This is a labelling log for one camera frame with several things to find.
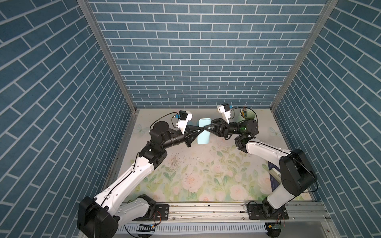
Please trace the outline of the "white stapler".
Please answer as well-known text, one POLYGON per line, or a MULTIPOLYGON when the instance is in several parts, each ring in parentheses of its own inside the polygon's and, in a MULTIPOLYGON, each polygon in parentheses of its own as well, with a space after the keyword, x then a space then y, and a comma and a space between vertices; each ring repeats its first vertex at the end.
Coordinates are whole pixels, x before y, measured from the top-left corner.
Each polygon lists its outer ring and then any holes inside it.
POLYGON ((278 182, 282 183, 281 174, 276 168, 271 168, 269 174, 278 182))

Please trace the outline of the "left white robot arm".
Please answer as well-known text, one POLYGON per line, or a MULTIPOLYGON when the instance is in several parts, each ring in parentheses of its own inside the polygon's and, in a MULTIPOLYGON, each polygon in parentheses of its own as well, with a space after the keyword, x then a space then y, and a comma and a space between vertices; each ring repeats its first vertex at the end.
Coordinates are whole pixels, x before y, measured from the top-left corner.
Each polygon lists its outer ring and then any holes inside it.
POLYGON ((150 130, 150 141, 137 154, 135 162, 115 182, 79 204, 77 227, 88 238, 111 238, 120 226, 135 219, 152 220, 156 202, 143 194, 124 204, 136 186, 150 175, 167 157, 166 149, 191 143, 204 131, 203 127, 187 125, 184 131, 169 128, 167 122, 157 122, 150 130))

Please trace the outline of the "green pen cup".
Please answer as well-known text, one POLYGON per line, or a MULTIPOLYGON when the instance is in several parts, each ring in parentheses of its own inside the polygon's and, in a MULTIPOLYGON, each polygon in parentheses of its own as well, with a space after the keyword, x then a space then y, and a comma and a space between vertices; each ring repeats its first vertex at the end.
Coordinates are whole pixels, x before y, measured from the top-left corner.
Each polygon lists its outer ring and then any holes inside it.
POLYGON ((256 113, 253 110, 248 109, 248 108, 247 108, 247 118, 241 117, 240 109, 239 109, 239 114, 238 115, 239 115, 238 121, 251 120, 251 119, 256 120, 257 119, 256 113))

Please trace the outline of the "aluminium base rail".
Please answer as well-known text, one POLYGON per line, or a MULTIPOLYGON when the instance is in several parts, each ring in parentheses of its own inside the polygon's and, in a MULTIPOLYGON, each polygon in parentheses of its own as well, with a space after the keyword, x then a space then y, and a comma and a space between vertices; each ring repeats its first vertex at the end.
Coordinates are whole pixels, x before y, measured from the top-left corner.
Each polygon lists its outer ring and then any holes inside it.
POLYGON ((260 202, 164 202, 156 204, 155 221, 169 222, 328 222, 322 202, 293 200, 283 210, 264 215, 260 202))

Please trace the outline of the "floral table mat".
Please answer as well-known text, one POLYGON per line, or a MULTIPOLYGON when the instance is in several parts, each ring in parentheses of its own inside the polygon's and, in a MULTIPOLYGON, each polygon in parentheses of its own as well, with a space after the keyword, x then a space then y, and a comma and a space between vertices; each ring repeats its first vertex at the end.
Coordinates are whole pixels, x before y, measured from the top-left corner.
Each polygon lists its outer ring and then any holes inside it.
MULTIPOLYGON (((115 178, 121 176, 134 162, 136 154, 150 140, 150 125, 159 117, 181 109, 140 109, 127 129, 123 160, 113 167, 115 178)), ((186 109, 193 114, 188 125, 198 126, 199 119, 217 119, 217 109, 186 109)), ((257 140, 288 149, 270 109, 253 109, 259 116, 257 140)), ((258 156, 238 150, 233 136, 229 140, 210 135, 209 143, 191 147, 182 143, 167 149, 161 165, 130 193, 126 201, 146 194, 157 202, 184 201, 262 201, 275 188, 269 174, 272 164, 258 156)))

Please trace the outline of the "dark blue book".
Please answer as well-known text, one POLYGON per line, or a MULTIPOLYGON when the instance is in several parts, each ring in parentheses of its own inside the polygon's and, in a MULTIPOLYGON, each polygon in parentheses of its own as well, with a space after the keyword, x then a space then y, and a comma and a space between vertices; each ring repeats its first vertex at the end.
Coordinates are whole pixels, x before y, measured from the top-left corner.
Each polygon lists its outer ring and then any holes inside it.
POLYGON ((270 174, 271 189, 272 191, 275 191, 275 189, 278 188, 278 186, 281 184, 280 169, 271 162, 268 162, 268 168, 270 174))

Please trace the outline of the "coloured pencils in cup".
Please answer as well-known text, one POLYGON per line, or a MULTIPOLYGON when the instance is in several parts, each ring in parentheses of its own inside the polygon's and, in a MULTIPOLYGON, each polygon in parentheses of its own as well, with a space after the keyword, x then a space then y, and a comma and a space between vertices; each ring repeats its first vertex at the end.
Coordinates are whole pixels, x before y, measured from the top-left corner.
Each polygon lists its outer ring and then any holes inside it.
POLYGON ((242 107, 240 109, 240 114, 241 114, 241 117, 247 118, 247 107, 242 107))

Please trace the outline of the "light blue paper front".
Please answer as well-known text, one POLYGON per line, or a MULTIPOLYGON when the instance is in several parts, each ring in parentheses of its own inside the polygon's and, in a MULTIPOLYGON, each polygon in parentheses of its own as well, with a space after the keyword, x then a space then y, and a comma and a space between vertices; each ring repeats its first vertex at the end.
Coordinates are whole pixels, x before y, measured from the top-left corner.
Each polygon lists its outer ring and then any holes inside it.
MULTIPOLYGON (((198 122, 199 127, 204 127, 211 124, 211 118, 202 118, 198 122)), ((210 140, 210 132, 207 130, 204 130, 198 137, 197 137, 197 143, 199 145, 205 145, 208 144, 210 140)))

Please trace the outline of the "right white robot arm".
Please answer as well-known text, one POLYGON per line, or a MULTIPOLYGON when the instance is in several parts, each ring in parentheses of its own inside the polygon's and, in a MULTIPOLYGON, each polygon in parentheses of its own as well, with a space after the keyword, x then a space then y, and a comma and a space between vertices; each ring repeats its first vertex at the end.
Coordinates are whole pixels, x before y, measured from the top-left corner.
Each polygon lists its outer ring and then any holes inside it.
POLYGON ((290 151, 261 141, 254 141, 255 136, 259 134, 258 122, 254 119, 246 119, 237 123, 215 119, 204 128, 225 139, 236 135, 235 145, 238 150, 258 156, 278 168, 281 182, 262 201, 262 214, 268 219, 275 215, 280 216, 286 203, 317 183, 317 176, 302 150, 290 151))

